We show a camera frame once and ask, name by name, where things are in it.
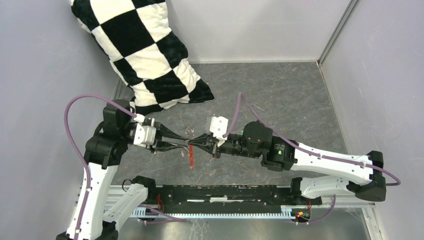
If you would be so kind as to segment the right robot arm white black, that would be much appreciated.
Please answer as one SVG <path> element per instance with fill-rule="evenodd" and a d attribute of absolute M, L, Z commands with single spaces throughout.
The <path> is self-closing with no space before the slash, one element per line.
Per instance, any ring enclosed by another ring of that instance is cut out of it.
<path fill-rule="evenodd" d="M 313 155 L 312 147 L 294 140 L 286 141 L 259 121 L 245 125 L 242 134 L 231 133 L 222 137 L 221 129 L 220 125 L 212 123 L 207 133 L 188 143 L 214 158 L 227 154 L 261 159 L 261 166 L 275 172 L 322 174 L 321 177 L 292 179 L 288 196 L 295 204 L 327 195 L 352 195 L 370 202 L 386 199 L 386 179 L 382 173 L 384 157 L 380 151 L 348 155 L 319 149 L 318 155 Z"/>

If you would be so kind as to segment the metal key holder red handle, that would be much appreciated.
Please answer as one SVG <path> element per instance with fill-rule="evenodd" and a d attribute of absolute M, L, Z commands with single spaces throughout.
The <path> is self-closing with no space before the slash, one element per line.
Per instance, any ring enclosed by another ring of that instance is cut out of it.
<path fill-rule="evenodd" d="M 194 139 L 194 129 L 192 126 L 188 126 L 185 130 L 186 137 L 189 140 Z M 194 149 L 192 145 L 187 144 L 187 147 L 181 150 L 181 156 L 183 159 L 188 160 L 190 169 L 194 169 Z"/>

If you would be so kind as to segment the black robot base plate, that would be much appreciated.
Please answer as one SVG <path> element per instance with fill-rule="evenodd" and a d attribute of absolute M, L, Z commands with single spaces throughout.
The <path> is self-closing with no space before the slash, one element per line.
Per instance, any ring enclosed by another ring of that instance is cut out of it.
<path fill-rule="evenodd" d="M 320 206 L 284 185 L 158 185 L 145 204 L 164 207 L 166 214 L 271 214 L 282 206 Z"/>

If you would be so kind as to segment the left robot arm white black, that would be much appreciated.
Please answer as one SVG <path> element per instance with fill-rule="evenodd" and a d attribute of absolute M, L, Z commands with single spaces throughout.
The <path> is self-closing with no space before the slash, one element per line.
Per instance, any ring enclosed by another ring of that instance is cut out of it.
<path fill-rule="evenodd" d="M 84 175 L 72 220 L 59 240 L 116 240 L 125 221 L 143 203 L 152 213 L 164 215 L 165 203 L 152 178 L 136 176 L 123 196 L 106 209 L 112 180 L 129 145 L 152 153 L 184 147 L 185 137 L 131 110 L 127 100 L 107 100 L 103 121 L 86 142 L 85 152 L 77 151 Z"/>

